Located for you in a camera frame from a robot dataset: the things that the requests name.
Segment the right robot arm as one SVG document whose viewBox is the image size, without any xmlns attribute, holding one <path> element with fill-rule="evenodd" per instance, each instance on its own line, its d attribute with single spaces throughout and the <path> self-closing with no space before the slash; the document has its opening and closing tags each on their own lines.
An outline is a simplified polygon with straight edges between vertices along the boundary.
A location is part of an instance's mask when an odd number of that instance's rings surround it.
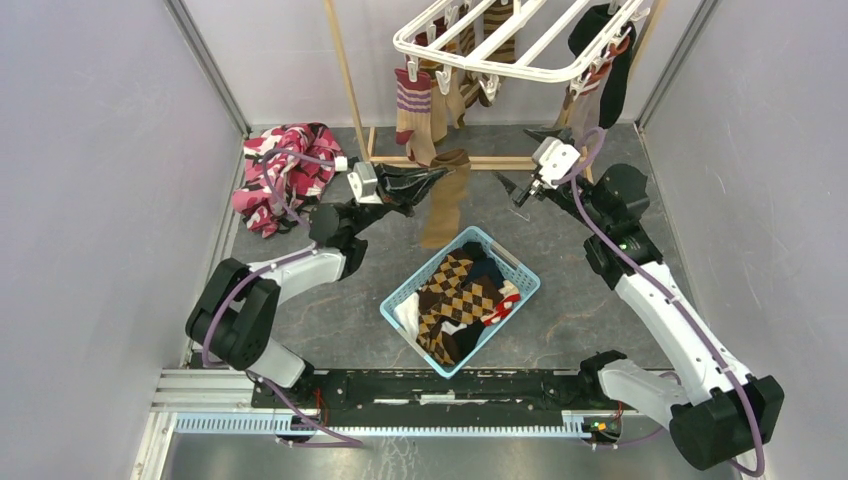
<svg viewBox="0 0 848 480">
<path fill-rule="evenodd" d="M 532 129 L 537 143 L 528 185 L 504 187 L 516 206 L 548 200 L 591 231 L 585 241 L 593 272 L 648 328 L 672 363 L 669 376 L 639 367 L 610 350 L 585 360 L 577 382 L 591 408 L 618 401 L 667 431 L 694 468 L 728 463 L 745 476 L 766 470 L 771 440 L 785 394 L 771 376 L 759 377 L 711 332 L 686 299 L 664 258 L 643 228 L 650 200 L 647 178 L 627 164 L 586 177 L 606 133 L 590 129 L 574 140 L 565 129 Z"/>
</svg>

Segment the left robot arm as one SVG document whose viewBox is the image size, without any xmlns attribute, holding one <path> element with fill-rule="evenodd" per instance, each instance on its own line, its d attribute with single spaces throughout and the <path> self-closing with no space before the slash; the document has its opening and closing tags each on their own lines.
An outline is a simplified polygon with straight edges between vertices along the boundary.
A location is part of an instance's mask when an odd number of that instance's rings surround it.
<svg viewBox="0 0 848 480">
<path fill-rule="evenodd" d="M 216 360 L 276 385 L 290 407 L 314 394 L 312 365 L 273 340 L 277 309 L 314 287 L 341 281 L 361 266 L 368 243 L 359 233 L 391 212 L 406 217 L 448 173 L 445 167 L 401 168 L 359 162 L 348 172 L 353 197 L 321 203 L 308 218 L 310 245 L 263 262 L 222 260 L 188 316 L 185 333 L 204 366 Z"/>
</svg>

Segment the black sock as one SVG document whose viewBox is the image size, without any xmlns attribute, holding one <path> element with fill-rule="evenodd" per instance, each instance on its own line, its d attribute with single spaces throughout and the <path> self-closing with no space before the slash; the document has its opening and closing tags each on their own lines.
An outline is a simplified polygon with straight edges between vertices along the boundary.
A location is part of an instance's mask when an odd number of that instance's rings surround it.
<svg viewBox="0 0 848 480">
<path fill-rule="evenodd" d="M 577 56 L 611 19 L 608 4 L 590 7 L 578 20 L 568 37 L 569 50 Z M 579 96 L 567 93 L 563 103 L 565 125 L 575 137 L 593 127 L 610 129 L 622 113 L 626 100 L 628 77 L 634 57 L 637 31 L 632 22 L 622 27 L 626 36 L 610 50 L 600 67 L 591 67 L 591 77 Z"/>
</svg>

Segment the tan ribbed sock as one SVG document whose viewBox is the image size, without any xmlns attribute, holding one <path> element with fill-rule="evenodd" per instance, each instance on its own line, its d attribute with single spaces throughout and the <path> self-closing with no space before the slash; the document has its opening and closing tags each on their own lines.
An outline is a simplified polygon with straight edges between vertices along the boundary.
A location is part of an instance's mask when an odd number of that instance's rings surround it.
<svg viewBox="0 0 848 480">
<path fill-rule="evenodd" d="M 430 212 L 420 236 L 422 248 L 436 249 L 449 244 L 458 233 L 460 203 L 467 196 L 471 162 L 466 150 L 453 149 L 437 155 L 430 166 L 447 171 L 430 191 Z"/>
<path fill-rule="evenodd" d="M 552 127 L 556 129 L 566 128 L 569 122 L 569 117 L 571 115 L 573 104 L 574 104 L 574 91 L 572 89 L 568 89 L 566 91 L 566 95 L 563 99 L 562 106 L 559 110 L 559 114 L 557 119 L 553 123 Z"/>
</svg>

